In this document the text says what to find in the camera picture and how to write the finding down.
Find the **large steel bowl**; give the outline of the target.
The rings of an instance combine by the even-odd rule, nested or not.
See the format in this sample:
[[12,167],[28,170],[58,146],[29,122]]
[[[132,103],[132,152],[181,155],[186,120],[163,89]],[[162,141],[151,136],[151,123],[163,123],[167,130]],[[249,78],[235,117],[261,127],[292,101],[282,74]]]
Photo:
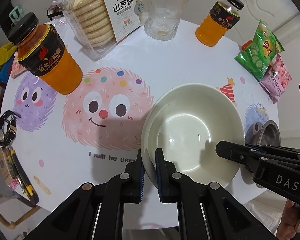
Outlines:
[[279,128],[273,120],[268,120],[264,124],[254,122],[248,126],[245,142],[249,145],[280,146],[281,135]]

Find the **cream ceramic bowl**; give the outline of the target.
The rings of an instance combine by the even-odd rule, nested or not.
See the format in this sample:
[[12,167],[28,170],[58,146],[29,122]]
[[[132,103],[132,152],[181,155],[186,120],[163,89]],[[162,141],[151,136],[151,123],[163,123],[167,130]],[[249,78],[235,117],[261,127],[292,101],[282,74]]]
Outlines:
[[195,182],[216,181],[227,187],[239,164],[219,157],[216,145],[220,141],[245,143],[243,125],[234,104],[220,90],[200,83],[175,87],[159,102],[164,122],[157,148],[162,149],[165,160]]

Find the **green ceramic bowl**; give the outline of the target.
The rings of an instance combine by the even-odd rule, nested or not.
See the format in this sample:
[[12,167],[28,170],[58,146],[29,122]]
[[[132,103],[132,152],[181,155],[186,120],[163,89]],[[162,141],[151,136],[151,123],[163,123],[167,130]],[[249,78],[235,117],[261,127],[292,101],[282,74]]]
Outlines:
[[155,168],[155,150],[158,147],[158,134],[164,122],[160,115],[162,104],[159,100],[153,105],[145,120],[141,135],[141,157],[151,183],[158,187]]

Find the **yellow utility knife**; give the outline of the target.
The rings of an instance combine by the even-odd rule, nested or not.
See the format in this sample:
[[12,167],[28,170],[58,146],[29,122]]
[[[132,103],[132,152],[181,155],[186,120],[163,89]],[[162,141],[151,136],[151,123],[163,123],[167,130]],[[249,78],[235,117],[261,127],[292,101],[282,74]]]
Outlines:
[[16,155],[15,150],[12,147],[8,148],[10,157],[12,159],[12,166],[16,173],[17,181],[23,191],[29,198],[33,205],[37,205],[39,202],[38,194],[36,193],[33,185],[31,184],[28,176],[26,175],[24,169],[22,168],[20,161]]

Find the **pink snack bag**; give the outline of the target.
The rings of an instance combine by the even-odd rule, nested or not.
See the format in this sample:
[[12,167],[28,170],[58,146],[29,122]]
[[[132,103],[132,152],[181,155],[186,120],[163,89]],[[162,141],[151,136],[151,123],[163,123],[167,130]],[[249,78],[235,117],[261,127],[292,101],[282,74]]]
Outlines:
[[286,91],[292,77],[280,54],[277,54],[275,62],[270,63],[264,77],[259,82],[261,87],[269,95],[273,104],[276,104]]

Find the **small cardboard box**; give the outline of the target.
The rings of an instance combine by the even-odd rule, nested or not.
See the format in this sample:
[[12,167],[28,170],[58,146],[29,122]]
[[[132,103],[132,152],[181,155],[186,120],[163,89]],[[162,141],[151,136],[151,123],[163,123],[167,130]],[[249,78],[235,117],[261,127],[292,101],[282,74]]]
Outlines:
[[0,171],[4,178],[5,184],[12,191],[14,191],[18,186],[18,180],[12,165],[10,152],[7,148],[4,147],[0,149]]

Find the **black wristwatch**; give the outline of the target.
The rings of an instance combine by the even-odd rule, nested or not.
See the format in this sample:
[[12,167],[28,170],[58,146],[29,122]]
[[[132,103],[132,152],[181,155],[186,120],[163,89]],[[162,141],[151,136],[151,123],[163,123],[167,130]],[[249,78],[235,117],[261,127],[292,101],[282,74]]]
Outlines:
[[10,110],[5,111],[0,117],[0,146],[8,147],[14,141],[18,118],[21,118],[21,115]]

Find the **green Lays chips bag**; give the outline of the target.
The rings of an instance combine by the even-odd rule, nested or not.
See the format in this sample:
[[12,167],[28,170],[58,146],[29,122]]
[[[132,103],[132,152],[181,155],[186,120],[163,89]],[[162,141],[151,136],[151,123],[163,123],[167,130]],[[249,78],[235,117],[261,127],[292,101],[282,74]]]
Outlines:
[[283,45],[267,25],[260,20],[253,40],[249,46],[239,52],[235,60],[257,81],[264,77],[276,54],[284,51]]

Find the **orange snack packet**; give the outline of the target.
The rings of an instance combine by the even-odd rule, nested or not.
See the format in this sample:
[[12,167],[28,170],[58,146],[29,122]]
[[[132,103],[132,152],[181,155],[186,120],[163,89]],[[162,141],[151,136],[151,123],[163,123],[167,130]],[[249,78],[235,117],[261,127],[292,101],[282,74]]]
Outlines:
[[243,44],[243,46],[242,46],[242,51],[245,51],[248,47],[249,47],[249,45],[252,43],[252,40],[249,40],[249,41],[247,41],[245,44]]

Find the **small pink candy packet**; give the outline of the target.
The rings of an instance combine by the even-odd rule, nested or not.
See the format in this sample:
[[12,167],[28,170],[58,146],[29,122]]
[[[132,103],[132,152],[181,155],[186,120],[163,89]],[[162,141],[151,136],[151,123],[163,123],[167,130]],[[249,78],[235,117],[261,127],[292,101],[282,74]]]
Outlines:
[[15,79],[16,77],[20,76],[21,74],[25,73],[26,71],[27,71],[27,69],[18,62],[18,52],[16,51],[14,53],[10,77]]

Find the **orange drink bottle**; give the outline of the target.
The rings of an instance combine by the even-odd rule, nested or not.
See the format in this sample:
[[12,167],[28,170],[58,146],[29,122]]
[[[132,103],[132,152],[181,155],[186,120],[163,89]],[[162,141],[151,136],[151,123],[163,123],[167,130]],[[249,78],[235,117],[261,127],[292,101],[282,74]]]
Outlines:
[[203,23],[197,28],[196,38],[204,45],[214,47],[239,20],[244,8],[240,0],[217,1]]
[[26,14],[9,33],[18,47],[18,62],[58,93],[73,92],[82,81],[82,70],[68,52],[52,24],[39,24],[34,12]]

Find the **orange drink bottle front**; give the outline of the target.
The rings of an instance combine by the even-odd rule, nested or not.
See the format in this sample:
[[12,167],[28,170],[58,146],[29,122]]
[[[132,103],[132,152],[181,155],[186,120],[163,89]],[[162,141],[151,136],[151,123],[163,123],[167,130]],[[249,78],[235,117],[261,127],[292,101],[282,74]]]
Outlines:
[[39,24],[34,12],[26,14],[9,33],[18,47],[18,62],[58,93],[73,92],[82,81],[82,70],[68,52],[52,24]]

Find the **white door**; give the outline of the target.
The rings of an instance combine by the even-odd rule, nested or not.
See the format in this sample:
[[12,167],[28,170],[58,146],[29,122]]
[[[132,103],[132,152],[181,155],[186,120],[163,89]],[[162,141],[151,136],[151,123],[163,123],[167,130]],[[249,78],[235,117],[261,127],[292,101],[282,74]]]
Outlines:
[[240,0],[244,8],[241,19],[226,37],[243,45],[253,38],[262,20],[282,45],[300,38],[300,12],[291,0]]

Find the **biscuit box clear plastic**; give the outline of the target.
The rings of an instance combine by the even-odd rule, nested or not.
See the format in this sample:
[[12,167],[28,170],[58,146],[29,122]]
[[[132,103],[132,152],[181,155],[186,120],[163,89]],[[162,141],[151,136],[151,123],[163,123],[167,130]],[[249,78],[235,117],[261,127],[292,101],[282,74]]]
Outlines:
[[138,29],[143,15],[142,0],[59,0],[58,6],[94,61]]

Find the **clear drinking glass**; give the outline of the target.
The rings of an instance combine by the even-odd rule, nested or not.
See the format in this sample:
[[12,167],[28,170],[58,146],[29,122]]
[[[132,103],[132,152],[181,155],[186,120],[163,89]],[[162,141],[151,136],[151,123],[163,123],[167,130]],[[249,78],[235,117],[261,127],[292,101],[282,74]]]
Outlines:
[[145,33],[161,41],[173,39],[185,6],[189,0],[152,0]]

